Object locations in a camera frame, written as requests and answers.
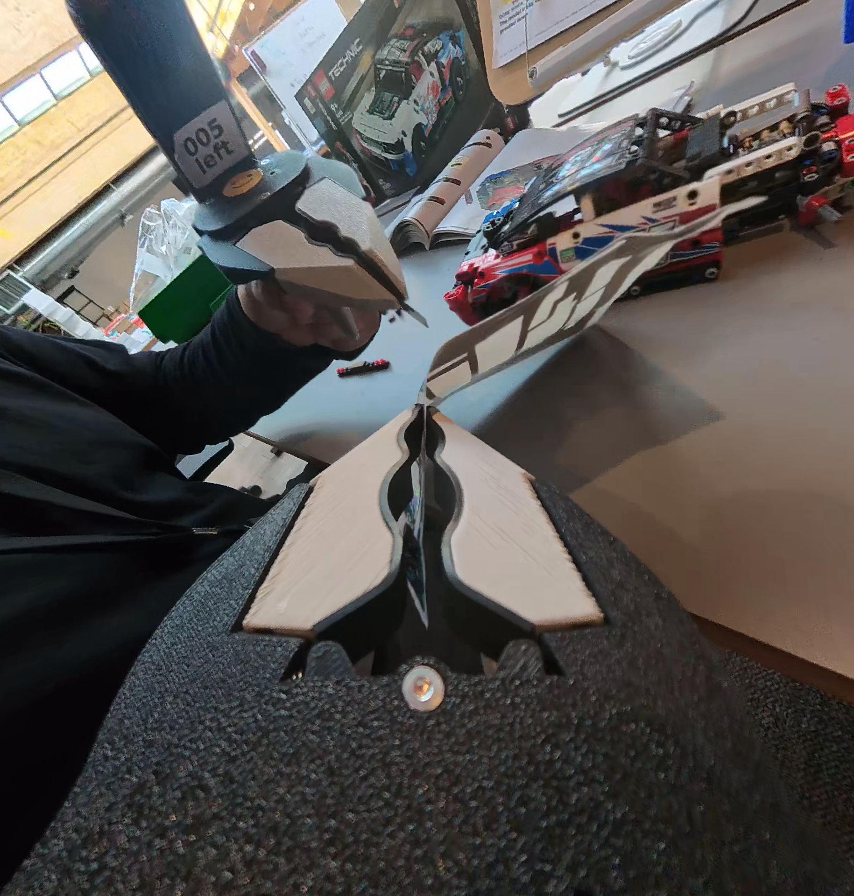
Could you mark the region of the silver air duct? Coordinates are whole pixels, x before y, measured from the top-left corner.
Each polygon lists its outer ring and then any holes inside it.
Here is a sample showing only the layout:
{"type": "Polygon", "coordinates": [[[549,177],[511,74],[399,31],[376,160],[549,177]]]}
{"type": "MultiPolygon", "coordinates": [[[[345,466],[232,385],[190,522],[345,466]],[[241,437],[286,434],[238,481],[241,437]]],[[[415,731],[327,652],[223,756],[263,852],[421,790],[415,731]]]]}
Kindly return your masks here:
{"type": "Polygon", "coordinates": [[[78,268],[114,231],[124,228],[137,209],[149,203],[167,184],[186,186],[160,150],[141,158],[120,174],[42,239],[10,264],[10,270],[40,289],[62,280],[78,268]]]}

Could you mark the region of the white flat board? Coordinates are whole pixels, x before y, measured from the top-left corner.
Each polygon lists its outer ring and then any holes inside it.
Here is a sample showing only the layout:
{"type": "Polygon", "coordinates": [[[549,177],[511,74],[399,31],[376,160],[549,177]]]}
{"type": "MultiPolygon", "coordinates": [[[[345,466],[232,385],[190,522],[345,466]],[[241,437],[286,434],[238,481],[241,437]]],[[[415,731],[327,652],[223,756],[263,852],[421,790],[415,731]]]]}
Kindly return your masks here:
{"type": "Polygon", "coordinates": [[[702,21],[701,39],[718,37],[752,9],[753,2],[626,2],[581,21],[575,36],[526,64],[533,94],[597,64],[631,70],[665,49],[702,21]]]}

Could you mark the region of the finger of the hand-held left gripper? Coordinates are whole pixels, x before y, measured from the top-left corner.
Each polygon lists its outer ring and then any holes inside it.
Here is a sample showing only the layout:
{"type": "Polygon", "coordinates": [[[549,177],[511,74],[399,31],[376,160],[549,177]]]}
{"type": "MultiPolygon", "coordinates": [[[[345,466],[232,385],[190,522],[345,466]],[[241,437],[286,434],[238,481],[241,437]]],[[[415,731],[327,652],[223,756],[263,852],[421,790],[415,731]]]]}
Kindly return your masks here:
{"type": "Polygon", "coordinates": [[[333,249],[352,259],[399,301],[408,300],[402,266],[372,206],[329,177],[299,197],[295,209],[333,249]]]}
{"type": "Polygon", "coordinates": [[[333,308],[391,310],[408,300],[397,261],[389,263],[354,241],[344,253],[304,230],[274,220],[250,230],[236,247],[265,263],[290,292],[333,308]]]}

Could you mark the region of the holographic sticker sheet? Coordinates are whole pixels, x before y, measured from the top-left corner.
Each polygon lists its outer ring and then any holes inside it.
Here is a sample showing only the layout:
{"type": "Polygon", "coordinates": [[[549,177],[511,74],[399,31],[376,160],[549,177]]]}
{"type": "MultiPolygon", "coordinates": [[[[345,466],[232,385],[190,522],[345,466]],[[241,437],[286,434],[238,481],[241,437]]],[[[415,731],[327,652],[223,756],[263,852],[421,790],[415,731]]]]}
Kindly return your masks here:
{"type": "Polygon", "coordinates": [[[445,342],[435,354],[421,388],[423,434],[415,491],[419,506],[412,518],[418,541],[423,540],[423,492],[434,451],[429,443],[429,420],[443,400],[594,326],[614,301],[655,267],[676,243],[717,229],[729,215],[762,202],[761,196],[751,196],[716,207],[687,224],[667,224],[658,230],[617,238],[592,259],[579,263],[531,297],[445,342]]]}

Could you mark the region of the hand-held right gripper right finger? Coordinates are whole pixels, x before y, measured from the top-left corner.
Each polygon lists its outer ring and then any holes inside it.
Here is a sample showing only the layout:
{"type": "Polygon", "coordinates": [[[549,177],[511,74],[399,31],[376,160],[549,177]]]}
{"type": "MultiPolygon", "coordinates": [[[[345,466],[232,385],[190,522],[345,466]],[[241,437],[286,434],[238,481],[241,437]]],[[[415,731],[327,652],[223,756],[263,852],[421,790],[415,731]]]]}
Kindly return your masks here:
{"type": "Polygon", "coordinates": [[[528,632],[604,622],[534,478],[442,413],[431,415],[433,491],[447,516],[444,571],[455,589],[528,632]]]}

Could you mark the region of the toy car set box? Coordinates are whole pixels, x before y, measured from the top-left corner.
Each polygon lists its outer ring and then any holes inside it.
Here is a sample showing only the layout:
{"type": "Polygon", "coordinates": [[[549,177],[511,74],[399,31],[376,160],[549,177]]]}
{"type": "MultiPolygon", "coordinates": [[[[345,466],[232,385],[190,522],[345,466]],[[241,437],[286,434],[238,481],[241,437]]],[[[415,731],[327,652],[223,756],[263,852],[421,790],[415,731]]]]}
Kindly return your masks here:
{"type": "Polygon", "coordinates": [[[476,3],[364,2],[295,98],[376,204],[428,184],[496,106],[476,3]]]}

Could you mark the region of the green plastic bin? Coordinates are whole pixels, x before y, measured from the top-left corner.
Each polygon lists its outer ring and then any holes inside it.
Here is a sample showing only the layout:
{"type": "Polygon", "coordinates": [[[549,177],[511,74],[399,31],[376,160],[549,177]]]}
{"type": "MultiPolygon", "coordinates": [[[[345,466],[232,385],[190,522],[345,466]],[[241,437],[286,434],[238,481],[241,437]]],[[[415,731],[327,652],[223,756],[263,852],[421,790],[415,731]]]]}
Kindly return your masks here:
{"type": "Polygon", "coordinates": [[[206,328],[233,285],[204,255],[198,256],[138,312],[163,344],[188,342],[206,328]]]}

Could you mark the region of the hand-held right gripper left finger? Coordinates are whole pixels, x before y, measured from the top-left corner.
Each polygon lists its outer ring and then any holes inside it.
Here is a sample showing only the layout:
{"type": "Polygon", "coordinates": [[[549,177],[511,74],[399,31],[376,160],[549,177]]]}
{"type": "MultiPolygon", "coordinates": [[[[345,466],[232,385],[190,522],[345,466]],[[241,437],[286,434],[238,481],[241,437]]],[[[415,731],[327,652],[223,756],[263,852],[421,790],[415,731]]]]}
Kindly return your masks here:
{"type": "Polygon", "coordinates": [[[243,619],[249,633],[308,640],[375,610],[402,562],[402,512],[410,485],[391,496],[397,474],[410,479],[407,440],[423,421],[415,405],[316,476],[243,619]]]}

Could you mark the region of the red toy brick car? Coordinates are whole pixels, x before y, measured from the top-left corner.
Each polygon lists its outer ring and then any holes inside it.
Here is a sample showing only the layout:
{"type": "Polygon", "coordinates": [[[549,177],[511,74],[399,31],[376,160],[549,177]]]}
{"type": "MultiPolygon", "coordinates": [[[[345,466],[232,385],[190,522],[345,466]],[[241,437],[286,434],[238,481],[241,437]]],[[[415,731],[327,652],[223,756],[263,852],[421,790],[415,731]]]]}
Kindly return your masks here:
{"type": "Polygon", "coordinates": [[[854,203],[854,97],[785,84],[701,115],[648,110],[552,158],[471,240],[445,294],[468,325],[509,308],[618,239],[728,212],[673,245],[622,294],[718,280],[726,245],[791,222],[836,222],[854,203]]]}

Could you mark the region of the person's left forearm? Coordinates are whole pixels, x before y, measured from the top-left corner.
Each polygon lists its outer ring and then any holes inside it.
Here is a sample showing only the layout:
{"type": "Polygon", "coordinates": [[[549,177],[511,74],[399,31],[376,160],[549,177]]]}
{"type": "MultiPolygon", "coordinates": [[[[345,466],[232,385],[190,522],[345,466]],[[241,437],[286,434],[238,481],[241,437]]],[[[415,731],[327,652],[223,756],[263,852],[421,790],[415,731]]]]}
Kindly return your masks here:
{"type": "Polygon", "coordinates": [[[364,348],[288,344],[248,319],[237,289],[169,350],[131,354],[0,324],[0,469],[74,494],[148,464],[173,475],[178,455],[248,430],[364,348]]]}

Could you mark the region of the person's left hand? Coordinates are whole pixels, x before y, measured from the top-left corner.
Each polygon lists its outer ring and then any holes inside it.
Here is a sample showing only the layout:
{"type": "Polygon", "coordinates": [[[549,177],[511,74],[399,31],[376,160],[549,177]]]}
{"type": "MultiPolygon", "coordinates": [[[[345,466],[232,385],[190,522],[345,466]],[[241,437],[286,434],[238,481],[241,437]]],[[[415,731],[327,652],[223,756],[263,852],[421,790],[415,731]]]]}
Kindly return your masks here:
{"type": "Polygon", "coordinates": [[[381,323],[379,311],[352,309],[358,333],[352,338],[333,319],[330,308],[287,293],[275,281],[238,285],[237,294],[253,324],[300,348],[319,345],[339,354],[355,353],[375,337],[381,323]]]}

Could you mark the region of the white printed paper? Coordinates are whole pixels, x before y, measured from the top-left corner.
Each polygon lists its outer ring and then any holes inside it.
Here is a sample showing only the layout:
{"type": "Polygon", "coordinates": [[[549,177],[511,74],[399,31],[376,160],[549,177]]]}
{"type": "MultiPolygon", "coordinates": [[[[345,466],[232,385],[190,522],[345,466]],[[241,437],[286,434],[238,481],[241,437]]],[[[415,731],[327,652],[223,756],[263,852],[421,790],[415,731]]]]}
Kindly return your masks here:
{"type": "Polygon", "coordinates": [[[612,4],[612,1],[490,1],[493,68],[514,61],[612,4]]]}

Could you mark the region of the clear plastic bag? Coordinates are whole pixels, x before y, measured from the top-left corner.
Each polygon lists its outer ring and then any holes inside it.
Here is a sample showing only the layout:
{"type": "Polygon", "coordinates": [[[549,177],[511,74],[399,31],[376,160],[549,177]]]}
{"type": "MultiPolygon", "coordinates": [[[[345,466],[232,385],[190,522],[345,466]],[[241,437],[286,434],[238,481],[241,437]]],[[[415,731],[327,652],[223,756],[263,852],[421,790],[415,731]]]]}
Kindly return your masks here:
{"type": "Polygon", "coordinates": [[[166,198],[148,207],[140,219],[130,308],[138,314],[202,254],[193,227],[197,201],[166,198]]]}

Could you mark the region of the whiteboard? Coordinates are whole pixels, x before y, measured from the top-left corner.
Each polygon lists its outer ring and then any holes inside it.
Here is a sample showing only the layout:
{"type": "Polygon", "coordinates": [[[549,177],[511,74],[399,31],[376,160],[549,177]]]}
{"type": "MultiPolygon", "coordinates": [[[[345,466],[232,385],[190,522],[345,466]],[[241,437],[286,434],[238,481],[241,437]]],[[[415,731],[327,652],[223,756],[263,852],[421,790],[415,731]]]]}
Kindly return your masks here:
{"type": "Polygon", "coordinates": [[[296,99],[348,20],[334,1],[305,1],[248,44],[243,53],[276,99],[301,115],[296,99]]]}

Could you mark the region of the open instruction booklet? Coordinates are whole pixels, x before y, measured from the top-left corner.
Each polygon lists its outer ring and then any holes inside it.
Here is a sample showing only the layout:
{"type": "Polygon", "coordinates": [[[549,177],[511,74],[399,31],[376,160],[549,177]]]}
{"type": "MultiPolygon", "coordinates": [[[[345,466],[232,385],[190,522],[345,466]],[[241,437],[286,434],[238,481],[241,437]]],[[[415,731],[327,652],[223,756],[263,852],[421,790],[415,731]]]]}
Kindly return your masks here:
{"type": "Polygon", "coordinates": [[[388,227],[393,250],[402,254],[411,248],[429,249],[443,220],[464,199],[478,175],[499,155],[504,145],[504,139],[497,131],[477,131],[435,179],[412,196],[388,227]]]}

